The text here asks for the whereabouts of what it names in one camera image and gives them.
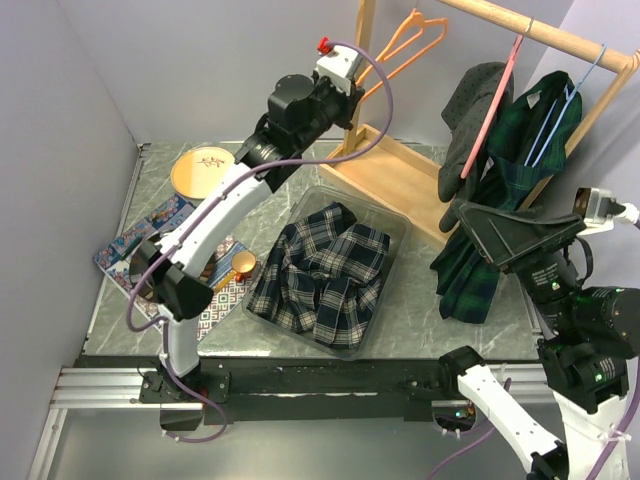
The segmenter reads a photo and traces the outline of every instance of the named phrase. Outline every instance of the clear plastic bin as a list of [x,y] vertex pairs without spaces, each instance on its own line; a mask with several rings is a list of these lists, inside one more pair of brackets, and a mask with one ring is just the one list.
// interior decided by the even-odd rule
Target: clear plastic bin
[[301,334],[294,333],[270,322],[269,320],[259,317],[247,309],[249,299],[253,295],[253,290],[245,295],[245,298],[242,301],[242,309],[245,315],[252,320],[262,323],[269,328],[274,328],[285,335],[296,338],[322,352],[343,360],[355,360],[362,355],[369,339],[372,337],[374,327],[379,316],[380,305],[385,301],[385,298],[389,295],[389,291],[394,286],[394,278],[397,270],[395,259],[401,255],[407,247],[407,243],[411,235],[411,222],[404,215],[379,207],[366,200],[361,200],[360,198],[347,195],[346,193],[333,188],[314,186],[309,188],[304,193],[300,201],[291,209],[291,217],[289,217],[287,224],[297,222],[312,213],[316,213],[331,204],[331,202],[340,202],[355,214],[358,223],[367,225],[376,230],[381,230],[391,238],[389,254],[381,268],[381,275],[384,282],[382,291],[380,292],[378,303],[376,304],[376,308],[373,311],[373,315],[371,316],[371,320],[369,321],[369,325],[362,337],[360,345],[358,345],[357,348],[351,349],[333,349],[317,343],[313,338],[313,332],[305,332]]

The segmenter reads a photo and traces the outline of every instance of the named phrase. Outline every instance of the blue hanger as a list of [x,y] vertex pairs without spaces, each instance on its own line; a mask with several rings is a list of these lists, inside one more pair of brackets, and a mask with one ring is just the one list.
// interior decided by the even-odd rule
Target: blue hanger
[[[580,87],[582,86],[584,81],[587,79],[587,77],[589,76],[591,71],[598,64],[598,62],[600,61],[600,59],[602,58],[602,56],[604,55],[604,52],[606,50],[607,50],[607,46],[603,44],[602,45],[602,50],[600,51],[600,55],[598,55],[598,58],[596,58],[596,61],[593,62],[591,67],[589,67],[589,70],[587,70],[587,73],[584,74],[584,77],[582,77],[580,79],[580,81],[576,84],[576,86],[573,88],[571,93],[569,93],[569,89],[565,85],[564,94],[565,94],[566,103],[564,104],[564,107],[562,107],[562,111],[560,112],[560,116],[558,117],[558,120],[556,120],[556,124],[551,129],[551,133],[549,133],[549,136],[545,140],[544,145],[542,145],[542,149],[538,153],[538,156],[536,157],[535,161],[533,162],[533,165],[531,165],[532,167],[537,166],[538,163],[540,162],[540,159],[542,158],[542,155],[544,155],[545,150],[549,146],[549,143],[551,142],[551,139],[553,138],[553,135],[556,133],[556,130],[558,129],[558,126],[560,125],[560,122],[562,121],[562,117],[564,117],[564,114],[567,111],[567,107],[569,106],[571,101],[574,99],[574,97],[576,96],[576,93],[578,93],[578,90],[580,89]],[[533,153],[533,150],[536,148],[536,145],[538,144],[538,140],[542,136],[542,132],[544,131],[545,127],[547,126],[547,123],[549,122],[549,119],[551,118],[551,113],[553,112],[553,109],[555,108],[557,103],[558,103],[558,99],[554,100],[553,104],[551,105],[551,108],[549,109],[549,112],[547,113],[547,117],[544,119],[544,122],[542,123],[542,127],[540,128],[540,131],[538,132],[538,135],[536,136],[536,139],[533,142],[531,150],[529,151],[529,155],[527,155],[527,159],[524,161],[525,165],[529,164],[529,160],[531,159],[531,154]]]

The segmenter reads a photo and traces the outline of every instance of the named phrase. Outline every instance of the wooden base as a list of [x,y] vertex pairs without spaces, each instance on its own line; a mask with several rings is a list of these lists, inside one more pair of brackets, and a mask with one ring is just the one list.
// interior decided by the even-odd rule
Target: wooden base
[[[360,127],[356,150],[378,133],[369,125]],[[340,145],[329,158],[343,155]],[[438,198],[439,170],[437,163],[388,136],[356,160],[320,165],[320,174],[329,182],[407,216],[420,239],[442,250],[450,233],[442,233],[438,223],[449,204]]]

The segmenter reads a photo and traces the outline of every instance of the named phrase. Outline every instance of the gray jacket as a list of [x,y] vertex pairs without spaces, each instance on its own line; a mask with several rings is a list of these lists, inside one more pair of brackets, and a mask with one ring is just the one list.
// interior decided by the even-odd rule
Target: gray jacket
[[[467,178],[462,180],[460,174],[478,138],[504,69],[504,63],[491,62],[481,63],[467,70],[442,111],[442,119],[451,129],[452,137],[447,158],[438,174],[438,196],[443,202],[448,202],[454,196],[469,199],[476,191],[488,158],[484,145],[480,148]],[[492,125],[501,112],[513,102],[513,89],[512,75]],[[450,231],[457,221],[449,208],[440,220],[440,230]]]

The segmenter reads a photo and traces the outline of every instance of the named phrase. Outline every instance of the gray marble surface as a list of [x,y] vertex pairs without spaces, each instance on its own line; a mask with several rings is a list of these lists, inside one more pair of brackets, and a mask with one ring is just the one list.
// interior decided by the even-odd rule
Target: gray marble surface
[[[190,148],[211,144],[153,144],[145,161],[125,229],[146,215],[174,190],[169,181],[173,163]],[[234,152],[238,143],[218,144]],[[335,142],[318,142],[308,156],[322,158]],[[410,145],[420,153],[442,162],[446,151],[439,147]],[[251,212],[233,235],[264,257],[289,218],[291,208],[311,186],[326,184],[315,167],[298,170],[285,185]],[[412,238],[397,261],[398,281],[378,308],[374,334],[364,358],[438,358],[462,345],[471,345],[487,359],[535,359],[534,338],[522,291],[514,277],[503,277],[488,319],[483,325],[467,325],[440,318],[437,277],[429,264],[437,252]],[[99,299],[95,322],[85,344],[85,353],[95,355],[149,355],[160,348],[155,329],[142,334],[130,332],[124,322],[126,298],[111,282]],[[142,315],[135,312],[137,323]],[[202,356],[251,355],[276,357],[326,357],[327,355],[286,335],[249,319],[237,307],[200,342]]]

